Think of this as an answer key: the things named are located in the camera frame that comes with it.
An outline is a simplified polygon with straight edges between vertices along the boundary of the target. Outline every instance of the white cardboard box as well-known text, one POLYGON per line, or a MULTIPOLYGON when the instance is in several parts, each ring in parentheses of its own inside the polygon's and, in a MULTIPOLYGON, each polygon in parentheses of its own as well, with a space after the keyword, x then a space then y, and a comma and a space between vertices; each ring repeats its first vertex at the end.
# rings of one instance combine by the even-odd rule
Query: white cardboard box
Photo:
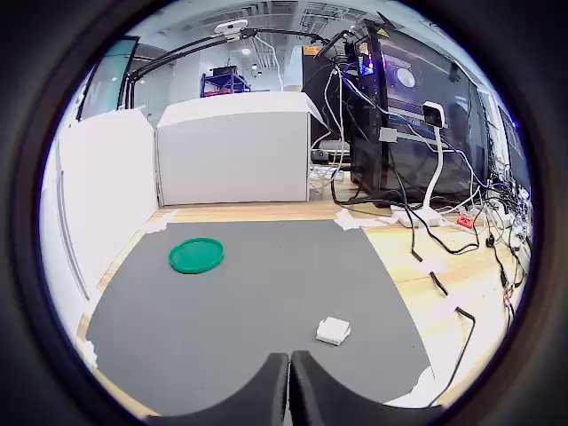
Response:
POLYGON ((163 205, 308 201, 312 101, 252 92, 170 105, 156 130, 163 205))

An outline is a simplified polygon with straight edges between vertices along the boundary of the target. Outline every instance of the white stand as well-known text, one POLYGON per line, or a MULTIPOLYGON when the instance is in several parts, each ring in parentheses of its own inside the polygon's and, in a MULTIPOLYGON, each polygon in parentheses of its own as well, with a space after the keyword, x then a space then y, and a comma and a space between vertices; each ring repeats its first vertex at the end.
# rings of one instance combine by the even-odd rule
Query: white stand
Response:
MULTIPOLYGON (((416 214, 420 216, 420 218, 423 219, 423 221, 426 222, 428 226, 439 226, 439 221, 442 218, 442 215, 440 215, 436 210, 430 207, 430 198, 432 197, 434 186, 436 186, 438 178, 442 173, 442 167, 444 167, 444 153, 442 150, 442 138, 440 137, 440 129, 434 126, 434 133, 436 135, 436 144, 438 146, 438 166, 436 167, 434 176, 432 177, 432 180, 430 181, 428 188, 426 189, 426 195, 424 195, 424 203, 422 204, 422 207, 418 210, 415 210, 416 214)), ((423 226, 418 217, 416 217, 412 213, 410 213, 410 215, 412 216, 415 228, 423 226)), ((406 228, 410 228, 412 226, 408 215, 401 216, 399 221, 406 228)))

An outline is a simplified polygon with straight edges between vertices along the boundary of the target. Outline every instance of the black computer case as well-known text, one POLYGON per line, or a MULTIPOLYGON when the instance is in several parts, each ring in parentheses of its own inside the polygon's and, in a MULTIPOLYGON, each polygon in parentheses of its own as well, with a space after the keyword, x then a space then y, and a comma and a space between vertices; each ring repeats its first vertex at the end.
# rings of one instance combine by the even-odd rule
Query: black computer case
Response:
MULTIPOLYGON (((442 138, 465 153, 476 175, 487 176, 486 121, 476 86, 449 58, 395 28, 369 20, 353 29, 353 56, 359 89, 384 110, 403 115, 408 121, 433 131, 423 120, 422 103, 429 100, 442 105, 446 126, 442 138)), ((420 202, 437 166, 437 155, 416 137, 407 125, 381 113, 365 100, 352 94, 348 113, 355 125, 350 127, 351 180, 377 199, 400 201, 398 180, 390 155, 405 185, 409 202, 420 202), (396 128, 396 143, 379 140, 382 127, 396 128)), ((436 150, 433 134, 415 129, 436 150)), ((462 201, 469 197, 471 175, 457 154, 445 154, 442 174, 434 198, 462 201)))

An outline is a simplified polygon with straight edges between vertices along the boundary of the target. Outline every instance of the white camera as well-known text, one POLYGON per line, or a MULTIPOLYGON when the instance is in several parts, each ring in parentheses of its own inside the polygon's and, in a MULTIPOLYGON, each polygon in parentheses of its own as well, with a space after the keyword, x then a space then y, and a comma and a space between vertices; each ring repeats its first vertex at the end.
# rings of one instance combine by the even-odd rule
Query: white camera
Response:
POLYGON ((444 107, 436 102, 424 102, 422 104, 422 113, 424 114, 424 121, 434 127, 440 129, 446 125, 446 118, 444 117, 444 107))
POLYGON ((246 28, 248 24, 247 20, 232 20, 231 22, 217 25, 214 31, 216 34, 223 34, 225 37, 233 39, 238 37, 241 30, 246 28))

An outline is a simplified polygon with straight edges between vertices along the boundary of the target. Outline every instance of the black plug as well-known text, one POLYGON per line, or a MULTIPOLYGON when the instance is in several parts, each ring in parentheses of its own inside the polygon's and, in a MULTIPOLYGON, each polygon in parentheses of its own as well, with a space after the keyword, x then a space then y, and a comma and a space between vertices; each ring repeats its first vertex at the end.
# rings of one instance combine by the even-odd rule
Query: black plug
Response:
POLYGON ((495 237, 493 237, 492 233, 489 233, 489 237, 485 240, 485 245, 489 248, 495 245, 495 237))
POLYGON ((501 284, 503 288, 506 288, 507 284, 509 284, 507 280, 507 275, 505 274, 505 270, 503 268, 501 268, 501 284))

